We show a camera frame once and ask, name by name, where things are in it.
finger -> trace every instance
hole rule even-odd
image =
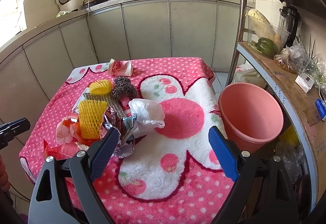
[[[0,176],[6,171],[6,166],[3,162],[0,161]]]
[[[0,186],[3,186],[8,181],[8,174],[5,172],[0,176]]]
[[[10,189],[10,183],[7,181],[3,186],[1,186],[2,191],[7,192]]]

pink bucket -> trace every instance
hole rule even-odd
[[[253,84],[239,82],[225,87],[218,105],[228,139],[240,150],[253,153],[282,130],[281,107],[267,91]]]

clear plastic container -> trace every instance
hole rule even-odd
[[[248,16],[247,43],[267,58],[273,59],[281,52],[289,34],[284,28]]]

shelf post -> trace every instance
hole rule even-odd
[[[245,16],[246,10],[247,10],[247,0],[240,0],[237,37],[236,37],[236,41],[234,44],[234,51],[233,51],[231,66],[230,66],[230,70],[229,70],[228,79],[226,81],[226,85],[231,84],[233,77],[234,77],[235,68],[237,67],[237,64],[238,64],[239,52],[237,50],[237,45],[238,45],[238,42],[241,42],[242,38],[243,38],[243,30],[245,28],[245,21],[246,21],[246,16]]]

polka dot tablecloth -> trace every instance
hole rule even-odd
[[[133,75],[129,78],[141,96],[144,95],[143,90],[148,92],[146,89],[149,91],[152,89],[153,98],[159,98],[159,88],[157,87],[161,85],[163,90],[160,89],[162,90],[160,93],[164,92],[166,96],[179,94],[190,98],[193,93],[192,86],[196,83],[202,89],[200,93],[209,97],[212,105],[215,104],[211,109],[205,109],[201,105],[205,111],[205,118],[209,118],[211,121],[218,117],[219,109],[216,99],[209,88],[215,76],[202,59],[196,57],[154,58],[133,60],[132,65]],[[90,82],[98,79],[112,79],[107,76],[107,68],[108,63],[103,63],[74,69],[46,106],[26,145],[20,152],[22,166],[32,181],[35,181],[44,163],[43,140],[46,140],[51,148],[57,146],[55,139],[57,124],[63,117],[69,115],[75,102]],[[133,195],[133,189],[128,189],[127,185],[122,186],[123,182],[119,178],[123,159],[117,157],[110,159],[102,177],[94,182],[94,187],[116,223],[203,224],[211,222],[224,203],[233,182],[225,177],[221,169],[217,170],[216,167],[207,166],[205,162],[196,157],[191,148],[188,149],[185,152],[182,179],[178,187],[165,199],[146,200],[140,199],[141,196],[138,196],[138,193]],[[215,155],[211,155],[210,152],[207,158],[208,162],[218,164],[218,161],[214,159],[216,159]],[[176,157],[172,154],[165,155],[161,159],[160,166],[165,171],[173,172],[176,166],[173,163],[175,160]],[[141,181],[134,181],[133,184],[138,191],[141,190]],[[67,182],[67,186],[73,205],[81,209],[74,185]]]

